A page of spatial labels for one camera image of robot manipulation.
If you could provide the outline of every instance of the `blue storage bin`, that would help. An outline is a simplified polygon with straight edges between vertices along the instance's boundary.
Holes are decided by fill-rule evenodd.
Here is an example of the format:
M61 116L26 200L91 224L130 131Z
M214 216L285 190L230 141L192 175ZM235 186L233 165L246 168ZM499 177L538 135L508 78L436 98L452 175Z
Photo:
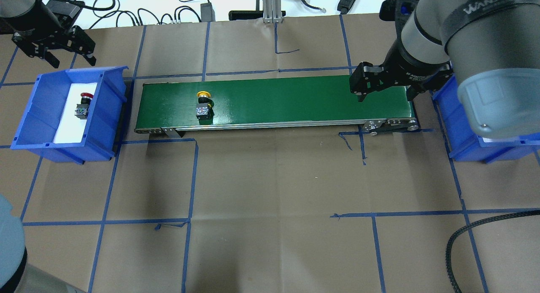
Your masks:
M40 74L11 143L54 162L106 161L112 151L125 97L127 66L70 69ZM79 143L53 143L72 83L97 83Z
M484 139L473 133L457 98L455 77L433 95L433 100L438 103L451 144L449 156L456 161L517 160L540 149L540 133L510 139Z

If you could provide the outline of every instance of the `gray robot arm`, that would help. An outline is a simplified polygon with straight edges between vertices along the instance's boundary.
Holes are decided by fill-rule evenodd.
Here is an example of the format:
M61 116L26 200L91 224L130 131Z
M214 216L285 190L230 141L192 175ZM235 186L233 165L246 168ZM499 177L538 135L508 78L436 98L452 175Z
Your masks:
M540 131L540 0L420 0L380 66L351 76L371 91L422 83L451 60L473 131L507 138ZM370 87L377 72L379 87Z

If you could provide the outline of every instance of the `metal bracket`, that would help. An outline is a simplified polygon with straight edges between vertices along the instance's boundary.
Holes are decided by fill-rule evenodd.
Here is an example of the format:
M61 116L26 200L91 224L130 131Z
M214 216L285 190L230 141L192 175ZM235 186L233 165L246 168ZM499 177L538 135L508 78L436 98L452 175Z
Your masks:
M364 133L370 133L371 136L376 136L379 133L393 133L395 131L415 131L419 129L416 119L386 119L386 120L369 120L362 127Z
M262 0L262 20L265 23L283 22L281 0Z
M181 137L174 128L162 128L162 132L164 132L169 138Z

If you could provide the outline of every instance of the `blue painter's tape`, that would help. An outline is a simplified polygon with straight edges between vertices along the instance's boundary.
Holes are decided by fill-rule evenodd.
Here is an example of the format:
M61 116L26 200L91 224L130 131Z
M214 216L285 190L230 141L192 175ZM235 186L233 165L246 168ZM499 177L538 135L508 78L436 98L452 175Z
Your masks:
M168 225L168 226L176 226L177 228L183 228L184 225L188 224L189 222L183 222L181 224L164 224L164 223L158 223L156 227L154 228L154 231L158 231L162 228L162 225Z
M133 69L133 78L137 77L137 71L139 70L140 55L143 52L144 37L146 36L146 25L143 27L143 35L140 38L139 52L137 53L137 61L135 62L135 68Z
M536 161L538 162L538 166L540 166L540 156L538 156L538 151L535 151Z
M191 241L191 222L187 224L186 243L184 247L184 267L182 269L182 293L186 293L187 260L189 256L189 241Z
M540 210L540 208L467 210L467 214L509 214Z
M147 224L147 223L187 223L189 218L159 218L135 220L80 220L80 221L42 221L23 222L24 226L56 226L56 225L100 225L100 224Z
M11 59L9 60L8 67L6 68L4 75L2 76L2 79L0 80L0 85L4 84L6 77L8 77L9 69L11 68L11 64L13 64L13 60L15 60L15 55L17 54L17 50L19 50L19 47L15 47L15 51L13 51L13 54L11 55Z
M252 71L230 71L230 72L211 72L207 73L207 76L229 76L233 74L254 74L254 73L267 73L267 72L276 72L277 69L271 70L252 70Z
M345 145L349 148L349 150L353 150L351 146L349 145L349 141L345 139L345 135L357 135L358 133L355 131L343 131L341 133L338 133L337 135L341 137L341 139L345 140Z
M292 68L292 69L279 69L278 72L320 71L320 70L342 70L342 69L349 69L349 66L340 66L340 67L321 67L321 68Z
M37 174L39 173L39 168L41 167L41 162L43 161L43 157L39 157L39 160L37 161L37 165L35 166L35 172L34 176L32 178L32 183L30 184L30 188L28 190L27 199L24 201L23 211L21 212L21 221L24 220L24 216L27 213L28 204L30 202L30 197L32 197L32 191L33 187L35 185L35 180L37 179Z
M44 222L23 222L24 226L56 226L56 225L98 225L102 224L101 220L85 220L85 221L44 221Z
M69 66L69 68L73 68L73 66L75 66L75 60L77 59L77 53L73 53L73 60L71 60L71 65Z
M4 87L16 87L19 85L33 85L34 82L19 82L19 83L4 83L2 86Z
M366 151L364 149L364 136L362 133L362 128L358 125L358 136L360 138L360 150L362 151L362 164L366 165Z
M144 80L144 79L164 79L164 78L185 78L185 77L200 77L202 73L184 73L184 74L164 74L162 76L143 76L127 78L128 80Z
M291 53L295 51L299 51L300 49L295 49L291 51L285 51L285 52L278 52L278 24L274 23L274 52L276 54L282 54L282 53Z
M189 218L160 218L160 219L136 219L136 220L105 220L104 224L145 224L145 223L170 223L189 222Z
M195 153L193 155L193 172L191 175L191 195L189 197L189 218L193 217L193 203L195 201L195 182L197 179L197 162L199 161L199 145L195 141Z
M454 166L454 161L450 157L450 147L448 145L448 138L446 136L446 132L444 131L444 126L442 124L442 119L440 117L440 112L438 110L437 104L435 103L435 101L432 101L432 104L433 104L433 108L435 109L435 113L437 114L437 120L439 122L440 131L442 132L442 137L443 137L443 140L444 140L444 147L446 149L446 153L447 153L447 156L448 156L448 161L450 163L450 167L451 167L451 170L452 170L452 175L454 177L454 183L456 184L457 195L458 195L459 201L461 203L461 209L463 211L463 216L465 217L465 224L469 225L470 222L469 222L469 215L467 214L467 207L465 206L465 200L462 198L461 186L459 185L459 180L457 178L457 172L456 172L456 168ZM473 249L472 252L474 253L476 266L478 268L478 273L480 274L480 280L482 282L482 287L484 289L484 293L489 293L488 283L486 281L486 276L484 275L484 268L482 267L482 263L480 261L480 256L478 255L478 249L476 248L476 241L474 239L474 235L473 235L472 230L469 230L469 239L471 241L471 246L472 246L472 249Z
M206 25L206 38L204 41L204 56L202 57L202 81L206 80L206 62L208 60L208 39L210 39L210 22Z
M341 32L343 33L343 41L345 42L345 53L347 53L347 64L349 64L349 74L353 74L351 68L351 54L349 53L349 42L347 41L347 32L345 32L345 24L343 23L343 16L340 14L339 22L341 24Z
M353 218L353 217L397 217L397 216L434 216L463 214L462 210L453 211L419 211L419 212L368 212L333 214L330 218Z
M123 141L122 144L146 144L146 143L173 143L173 142L192 142L195 139L186 138L186 139L156 139L156 140L133 140L133 141Z
M100 227L100 234L98 235L98 243L96 246L96 253L94 254L94 261L92 263L92 272L90 273L90 282L88 284L88 293L92 293L94 287L94 278L96 277L96 268L98 266L98 257L100 256L101 242L103 238L103 231L105 229L105 224L102 224Z
M381 283L381 292L386 293L386 286L384 285L384 273L382 270L381 247L378 244L377 222L375 221L375 217L372 217L372 228L373 240L375 243L375 254L377 256L378 278Z

